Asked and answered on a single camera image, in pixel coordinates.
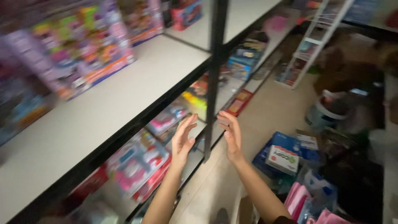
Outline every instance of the black vertical pole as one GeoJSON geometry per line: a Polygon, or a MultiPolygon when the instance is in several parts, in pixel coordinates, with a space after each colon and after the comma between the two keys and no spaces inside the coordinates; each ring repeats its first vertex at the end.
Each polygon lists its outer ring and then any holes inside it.
{"type": "Polygon", "coordinates": [[[207,92],[206,132],[205,132],[205,161],[210,157],[211,135],[215,122],[215,104],[219,82],[220,66],[222,63],[222,44],[224,41],[225,21],[228,11],[228,0],[213,1],[213,18],[211,21],[210,52],[212,54],[209,68],[209,83],[207,92]]]}

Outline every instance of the hand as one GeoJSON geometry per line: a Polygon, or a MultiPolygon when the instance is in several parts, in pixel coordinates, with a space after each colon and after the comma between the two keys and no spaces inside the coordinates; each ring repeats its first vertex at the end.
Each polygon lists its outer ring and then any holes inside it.
{"type": "Polygon", "coordinates": [[[240,134],[238,119],[225,111],[220,111],[217,118],[228,123],[228,126],[225,124],[219,124],[219,126],[225,130],[224,137],[228,143],[228,151],[226,155],[228,160],[233,164],[244,160],[245,157],[241,150],[242,137],[240,134]]]}
{"type": "Polygon", "coordinates": [[[177,131],[172,138],[172,162],[170,167],[182,170],[187,163],[187,156],[195,143],[195,138],[188,139],[189,131],[196,127],[197,124],[192,124],[198,120],[198,115],[193,114],[185,118],[177,127],[177,131]]]}

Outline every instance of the dark sleeve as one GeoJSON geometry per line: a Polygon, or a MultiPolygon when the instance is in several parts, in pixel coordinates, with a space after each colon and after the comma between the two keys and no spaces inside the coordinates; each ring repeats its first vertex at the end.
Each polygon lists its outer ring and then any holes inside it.
{"type": "Polygon", "coordinates": [[[279,216],[273,224],[297,224],[293,219],[288,219],[284,216],[279,216]]]}

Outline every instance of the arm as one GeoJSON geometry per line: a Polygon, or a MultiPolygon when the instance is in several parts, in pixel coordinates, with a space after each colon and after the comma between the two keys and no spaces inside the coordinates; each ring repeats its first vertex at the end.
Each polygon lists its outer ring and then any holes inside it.
{"type": "Polygon", "coordinates": [[[225,111],[220,111],[217,118],[229,124],[229,126],[220,124],[226,130],[224,136],[228,143],[228,160],[238,172],[239,178],[261,218],[266,223],[273,223],[279,216],[291,218],[283,203],[246,161],[241,150],[242,138],[237,118],[225,111]]]}
{"type": "Polygon", "coordinates": [[[188,152],[195,143],[195,138],[188,139],[188,133],[192,128],[196,127],[196,124],[192,123],[197,118],[197,114],[194,114],[178,125],[172,139],[172,162],[142,219],[143,224],[169,223],[173,213],[174,200],[181,183],[181,173],[187,162],[188,152]]]}

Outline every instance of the floor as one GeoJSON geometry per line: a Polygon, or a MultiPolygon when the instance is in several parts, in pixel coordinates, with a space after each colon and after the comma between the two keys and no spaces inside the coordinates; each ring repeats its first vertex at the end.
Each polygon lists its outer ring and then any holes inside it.
{"type": "MultiPolygon", "coordinates": [[[[296,90],[274,82],[271,75],[239,115],[242,150],[248,161],[265,145],[275,131],[285,134],[296,129],[309,130],[304,116],[316,99],[312,84],[314,75],[306,75],[296,90]]],[[[260,176],[271,181],[260,171],[260,176]]],[[[185,186],[171,224],[208,224],[218,209],[224,207],[235,223],[239,201],[244,188],[233,166],[226,158],[226,142],[221,139],[210,159],[202,164],[185,186]]]]}

